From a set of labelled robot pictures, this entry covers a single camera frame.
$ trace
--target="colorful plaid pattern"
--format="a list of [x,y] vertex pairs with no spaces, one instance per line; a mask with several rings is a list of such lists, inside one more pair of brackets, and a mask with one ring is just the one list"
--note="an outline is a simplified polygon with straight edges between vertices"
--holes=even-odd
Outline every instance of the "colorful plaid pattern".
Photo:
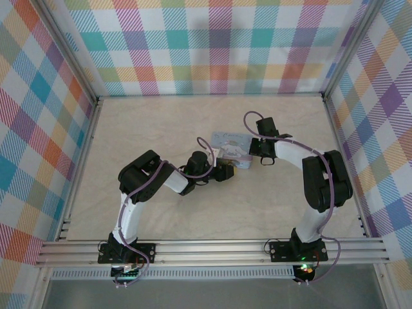
[[348,44],[352,41],[354,31],[355,31],[357,25],[359,24],[359,22],[361,21],[361,19],[362,19],[362,17],[363,17],[363,15],[364,15],[364,13],[365,13],[365,11],[366,11],[366,9],[367,9],[370,2],[371,2],[370,0],[363,0],[362,1],[362,4],[360,5],[360,7],[358,9],[358,12],[356,13],[355,18],[353,19],[353,21],[352,21],[352,23],[349,27],[349,30],[346,33],[345,38],[343,39],[341,47],[339,48],[339,51],[337,52],[337,54],[336,54],[336,56],[335,56],[335,58],[332,62],[332,65],[329,68],[328,74],[326,75],[326,78],[323,81],[323,85],[321,87],[321,92],[324,92],[327,85],[329,84],[330,78],[332,77],[333,73],[335,72],[337,64],[341,61],[343,53],[345,52]]
[[64,0],[53,12],[99,95],[296,93],[321,90],[367,2]]
[[23,307],[91,108],[29,0],[0,0],[0,308]]
[[412,1],[386,1],[329,102],[373,236],[412,303]]

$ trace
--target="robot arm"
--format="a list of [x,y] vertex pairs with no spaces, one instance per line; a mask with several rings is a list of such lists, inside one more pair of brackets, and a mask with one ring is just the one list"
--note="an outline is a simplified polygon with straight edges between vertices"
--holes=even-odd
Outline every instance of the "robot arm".
[[[271,158],[272,164],[275,158],[286,160],[303,172],[304,195],[308,202],[301,222],[293,229],[290,241],[285,244],[276,244],[280,250],[276,256],[272,255],[272,261],[276,258],[290,259],[292,261],[305,259],[312,260],[313,253],[319,256],[326,251],[321,239],[325,219],[330,211],[330,184],[326,174],[326,167],[316,154],[294,144],[288,134],[280,135],[276,129],[273,118],[263,118],[256,122],[257,130],[261,136],[271,138],[253,138],[249,153],[264,158]],[[338,151],[318,152],[324,156],[332,172],[332,183],[335,199],[333,204],[340,207],[352,197],[353,189],[349,176],[344,166],[342,155]]]
[[[155,244],[136,242],[140,216],[150,198],[162,185],[182,196],[189,194],[197,182],[208,182],[211,179],[222,182],[234,176],[235,169],[234,166],[219,161],[216,167],[211,168],[207,155],[201,151],[193,152],[187,164],[182,168],[183,171],[177,171],[177,168],[172,164],[162,161],[158,154],[149,150],[121,170],[118,176],[121,204],[117,224],[109,234],[107,243],[99,246],[98,263],[113,265],[144,262],[142,257],[127,246],[144,252],[150,256],[150,262],[153,262],[154,253],[150,252],[153,252]],[[136,188],[142,188],[142,190],[131,195],[127,203],[124,204],[127,196]]]

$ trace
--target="marble-patterned surface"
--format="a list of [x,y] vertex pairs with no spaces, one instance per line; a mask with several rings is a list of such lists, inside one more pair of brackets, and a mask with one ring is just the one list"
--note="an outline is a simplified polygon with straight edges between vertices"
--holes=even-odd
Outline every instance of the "marble-patterned surface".
[[[336,145],[319,97],[142,97],[103,103],[68,239],[107,239],[120,207],[117,176],[121,168],[148,149],[175,166],[201,150],[196,137],[210,140],[213,131],[247,133],[243,115],[256,110],[273,117],[280,133],[322,150]],[[248,119],[255,127],[253,115]],[[211,181],[180,196],[162,187],[147,204],[140,239],[286,238],[306,207],[302,172],[277,160],[232,179]],[[325,229],[338,237],[360,237],[354,200],[341,207]]]

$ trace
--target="black mounting plate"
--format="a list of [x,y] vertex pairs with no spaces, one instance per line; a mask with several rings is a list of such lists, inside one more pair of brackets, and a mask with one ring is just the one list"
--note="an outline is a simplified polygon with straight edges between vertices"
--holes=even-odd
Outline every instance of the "black mounting plate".
[[307,254],[301,254],[299,257],[296,257],[293,253],[289,241],[271,241],[269,243],[269,252],[271,262],[317,262],[318,257],[315,252],[318,253],[320,262],[328,260],[328,253],[323,241],[319,242],[319,246],[315,250],[309,251]]
[[[143,252],[150,260],[150,263],[155,262],[156,244],[155,243],[134,243],[132,247]],[[124,264],[124,261],[120,258],[110,243],[102,243],[100,245],[100,253],[97,258],[98,264]],[[137,262],[146,263],[144,257],[136,254]]]

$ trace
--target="white lower panel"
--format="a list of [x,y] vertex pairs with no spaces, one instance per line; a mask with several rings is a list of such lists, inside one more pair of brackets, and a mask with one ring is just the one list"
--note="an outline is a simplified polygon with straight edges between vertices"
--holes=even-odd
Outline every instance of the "white lower panel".
[[[293,266],[265,266],[265,267],[162,267],[149,269],[142,279],[179,279],[179,280],[210,280],[210,279],[292,279]],[[52,280],[79,280],[79,279],[112,279],[110,268],[84,267],[54,268]]]

